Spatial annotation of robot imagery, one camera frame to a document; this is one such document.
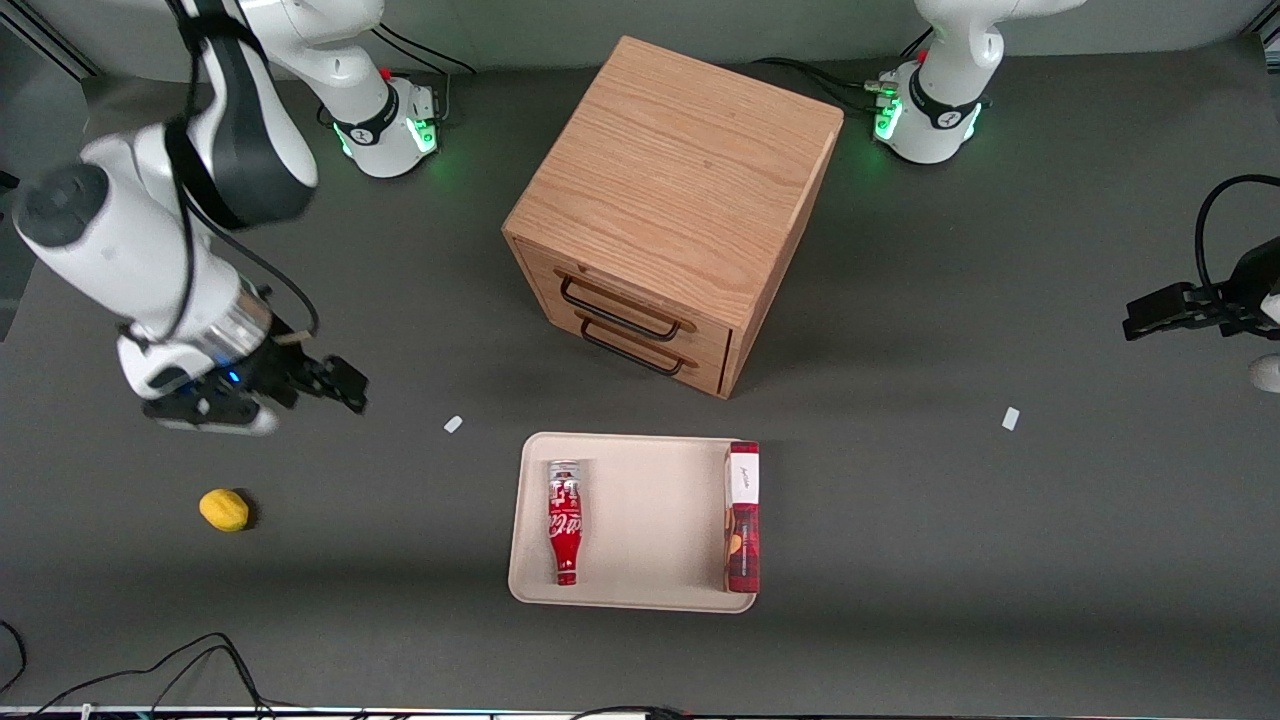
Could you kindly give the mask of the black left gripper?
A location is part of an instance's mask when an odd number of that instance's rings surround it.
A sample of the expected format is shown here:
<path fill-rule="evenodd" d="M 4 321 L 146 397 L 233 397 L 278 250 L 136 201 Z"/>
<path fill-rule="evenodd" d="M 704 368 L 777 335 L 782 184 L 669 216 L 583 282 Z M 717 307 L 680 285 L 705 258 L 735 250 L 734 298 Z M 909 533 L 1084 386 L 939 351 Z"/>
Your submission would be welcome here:
<path fill-rule="evenodd" d="M 1215 286 L 1229 310 L 1230 322 L 1222 322 L 1224 338 L 1253 334 L 1277 341 L 1277 301 L 1265 307 L 1268 297 L 1277 299 L 1279 238 L 1272 238 L 1245 252 L 1230 277 Z M 1219 325 L 1219 315 L 1210 306 L 1213 288 L 1190 282 L 1175 282 L 1152 291 L 1126 305 L 1123 320 L 1125 341 L 1133 342 L 1165 331 L 1194 331 Z"/>

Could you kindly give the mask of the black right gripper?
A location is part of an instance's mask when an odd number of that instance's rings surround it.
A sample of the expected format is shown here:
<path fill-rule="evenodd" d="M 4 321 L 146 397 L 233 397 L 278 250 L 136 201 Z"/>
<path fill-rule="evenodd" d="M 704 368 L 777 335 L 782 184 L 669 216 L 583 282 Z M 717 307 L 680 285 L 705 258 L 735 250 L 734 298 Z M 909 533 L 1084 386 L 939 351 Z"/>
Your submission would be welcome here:
<path fill-rule="evenodd" d="M 343 357 L 320 363 L 296 346 L 264 345 L 230 363 L 183 348 L 156 361 L 143 383 L 142 414 L 163 427 L 276 427 L 273 406 L 293 409 L 323 384 L 357 415 L 367 409 L 367 377 Z"/>

